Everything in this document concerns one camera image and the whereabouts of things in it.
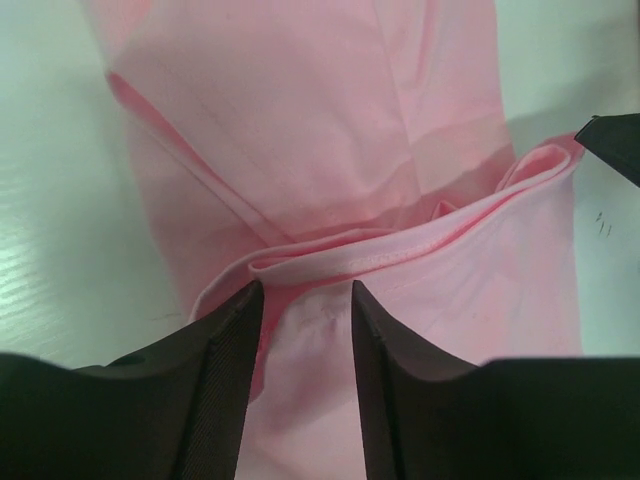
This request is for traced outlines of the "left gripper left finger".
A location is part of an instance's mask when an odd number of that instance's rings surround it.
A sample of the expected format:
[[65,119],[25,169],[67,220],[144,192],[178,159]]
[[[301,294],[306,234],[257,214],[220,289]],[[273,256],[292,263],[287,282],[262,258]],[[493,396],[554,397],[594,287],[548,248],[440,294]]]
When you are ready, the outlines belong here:
[[5,479],[231,479],[249,403],[261,284],[106,366],[1,357]]

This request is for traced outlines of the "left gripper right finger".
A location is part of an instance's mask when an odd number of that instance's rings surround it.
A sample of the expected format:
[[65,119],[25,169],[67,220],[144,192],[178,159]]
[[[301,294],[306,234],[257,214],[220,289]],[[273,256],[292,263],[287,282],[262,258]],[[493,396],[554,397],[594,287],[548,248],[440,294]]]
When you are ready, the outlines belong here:
[[352,287],[352,344],[370,479],[635,479],[639,362],[468,363]]

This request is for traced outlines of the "pink t shirt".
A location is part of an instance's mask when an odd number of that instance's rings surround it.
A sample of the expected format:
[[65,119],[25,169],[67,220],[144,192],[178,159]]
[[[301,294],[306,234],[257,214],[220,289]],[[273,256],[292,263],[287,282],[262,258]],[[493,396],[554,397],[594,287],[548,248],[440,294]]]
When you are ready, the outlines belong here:
[[473,363],[581,353],[568,136],[514,152],[491,1],[88,1],[184,311],[265,310],[240,479],[361,479],[350,299]]

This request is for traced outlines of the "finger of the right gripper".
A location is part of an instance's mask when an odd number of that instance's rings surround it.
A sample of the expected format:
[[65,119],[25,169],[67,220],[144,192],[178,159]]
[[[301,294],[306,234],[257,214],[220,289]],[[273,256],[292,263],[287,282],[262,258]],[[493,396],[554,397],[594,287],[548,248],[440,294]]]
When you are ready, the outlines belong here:
[[625,179],[640,186],[640,114],[593,116],[575,141]]

